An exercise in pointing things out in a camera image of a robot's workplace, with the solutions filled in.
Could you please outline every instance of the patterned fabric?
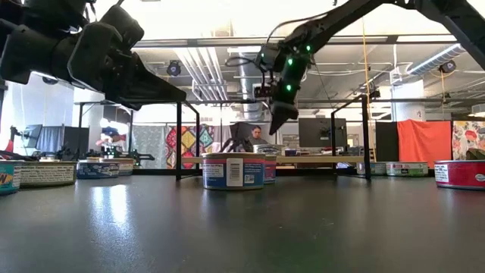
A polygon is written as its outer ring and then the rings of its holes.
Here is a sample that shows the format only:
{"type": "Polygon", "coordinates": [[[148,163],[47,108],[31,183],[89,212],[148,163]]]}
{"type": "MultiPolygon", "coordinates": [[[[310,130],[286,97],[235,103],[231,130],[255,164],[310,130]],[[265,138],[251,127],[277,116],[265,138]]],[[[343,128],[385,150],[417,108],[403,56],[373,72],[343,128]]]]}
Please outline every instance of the patterned fabric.
{"type": "Polygon", "coordinates": [[[479,134],[479,129],[485,127],[483,121],[453,122],[453,160],[465,160],[468,149],[485,150],[485,134],[479,134]]]}
{"type": "Polygon", "coordinates": [[[166,168],[167,146],[165,139],[166,126],[138,126],[133,125],[133,149],[139,153],[151,154],[154,161],[142,160],[142,167],[146,169],[166,168]]]}
{"type": "MultiPolygon", "coordinates": [[[[177,157],[177,127],[169,126],[166,138],[167,142],[167,168],[175,168],[177,157]]],[[[214,142],[214,127],[201,124],[200,126],[200,154],[212,152],[212,143],[214,142]]],[[[182,157],[196,156],[196,127],[182,126],[182,157]]],[[[182,165],[182,168],[194,168],[192,163],[182,165]]]]}

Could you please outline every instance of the colorful quilt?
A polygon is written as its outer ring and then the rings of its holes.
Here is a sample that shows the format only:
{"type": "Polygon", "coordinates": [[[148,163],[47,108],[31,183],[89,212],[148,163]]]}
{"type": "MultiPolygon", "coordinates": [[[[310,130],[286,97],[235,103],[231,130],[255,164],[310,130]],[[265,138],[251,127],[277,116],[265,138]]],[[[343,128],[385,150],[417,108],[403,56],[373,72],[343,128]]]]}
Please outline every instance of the colorful quilt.
{"type": "MultiPolygon", "coordinates": [[[[166,137],[167,145],[167,168],[175,168],[176,151],[177,151],[177,127],[169,126],[166,137]]],[[[206,152],[212,152],[212,143],[214,142],[214,126],[208,126],[206,124],[200,125],[200,154],[206,152]]],[[[196,127],[195,126],[182,126],[182,157],[194,157],[196,156],[196,127]]],[[[195,164],[186,163],[182,164],[182,168],[190,169],[194,168],[195,164]]]]}
{"type": "Polygon", "coordinates": [[[465,160],[470,148],[485,150],[485,134],[478,133],[483,127],[485,127],[483,121],[453,122],[453,160],[465,160]]]}

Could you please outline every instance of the yellow rope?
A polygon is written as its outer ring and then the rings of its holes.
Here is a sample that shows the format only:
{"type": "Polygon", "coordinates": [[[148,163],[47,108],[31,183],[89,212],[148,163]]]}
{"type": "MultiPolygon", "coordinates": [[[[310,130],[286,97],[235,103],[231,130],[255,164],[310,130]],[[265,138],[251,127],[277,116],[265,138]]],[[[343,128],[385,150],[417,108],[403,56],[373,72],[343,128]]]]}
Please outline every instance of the yellow rope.
{"type": "Polygon", "coordinates": [[[431,72],[431,71],[430,71],[430,74],[431,74],[431,76],[433,76],[433,77],[437,77],[437,78],[443,78],[443,79],[444,79],[444,78],[447,78],[447,77],[449,77],[449,76],[453,75],[455,72],[456,72],[456,71],[453,71],[452,73],[450,73],[450,74],[448,74],[448,75],[446,75],[446,76],[443,76],[443,72],[442,72],[442,71],[441,71],[441,75],[435,75],[435,74],[434,74],[433,72],[431,72]]]}
{"type": "MultiPolygon", "coordinates": [[[[367,63],[367,46],[366,46],[366,41],[365,41],[365,22],[364,18],[362,18],[362,42],[364,44],[364,63],[365,63],[365,82],[367,85],[367,112],[368,112],[368,119],[371,120],[372,118],[372,112],[371,112],[371,87],[369,85],[369,70],[368,70],[368,63],[367,63]]],[[[371,148],[372,152],[374,154],[374,161],[377,161],[377,154],[376,154],[376,148],[374,147],[374,129],[372,127],[372,121],[369,122],[369,132],[370,132],[370,140],[371,140],[371,148]]]]}
{"type": "Polygon", "coordinates": [[[441,87],[442,87],[442,91],[443,91],[443,97],[442,97],[443,102],[441,102],[441,115],[442,115],[441,118],[443,120],[445,120],[445,76],[444,76],[442,71],[440,71],[440,72],[441,72],[441,87]]]}

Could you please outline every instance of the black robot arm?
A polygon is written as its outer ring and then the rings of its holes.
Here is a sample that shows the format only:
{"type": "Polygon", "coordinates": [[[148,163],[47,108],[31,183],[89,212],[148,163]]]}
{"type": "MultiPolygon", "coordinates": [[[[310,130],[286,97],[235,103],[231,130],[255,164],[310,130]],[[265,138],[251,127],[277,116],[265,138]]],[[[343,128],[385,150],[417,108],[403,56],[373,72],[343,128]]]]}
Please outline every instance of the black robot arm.
{"type": "Polygon", "coordinates": [[[466,0],[349,0],[322,18],[298,26],[277,45],[262,46],[256,60],[266,71],[280,73],[272,86],[270,134],[289,118],[297,119],[296,93],[313,54],[323,48],[333,35],[382,4],[415,9],[427,18],[443,24],[485,69],[485,20],[466,0]]]}
{"type": "Polygon", "coordinates": [[[114,5],[90,23],[83,13],[94,2],[0,0],[0,76],[27,84],[35,71],[133,109],[184,101],[184,91],[148,71],[131,52],[144,35],[138,22],[114,5]]]}

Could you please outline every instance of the computer monitor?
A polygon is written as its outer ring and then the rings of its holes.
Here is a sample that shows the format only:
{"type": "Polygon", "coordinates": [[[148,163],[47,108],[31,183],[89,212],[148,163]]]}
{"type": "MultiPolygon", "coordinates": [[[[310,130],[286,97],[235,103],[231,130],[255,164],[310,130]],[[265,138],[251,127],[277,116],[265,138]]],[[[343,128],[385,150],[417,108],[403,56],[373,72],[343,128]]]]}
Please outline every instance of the computer monitor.
{"type": "MultiPolygon", "coordinates": [[[[330,118],[298,119],[299,145],[302,148],[331,147],[330,118]]],[[[335,119],[336,147],[347,146],[347,126],[345,118],[335,119]]]]}
{"type": "Polygon", "coordinates": [[[25,148],[36,148],[41,130],[42,125],[28,125],[25,130],[21,132],[23,146],[25,148]]]}

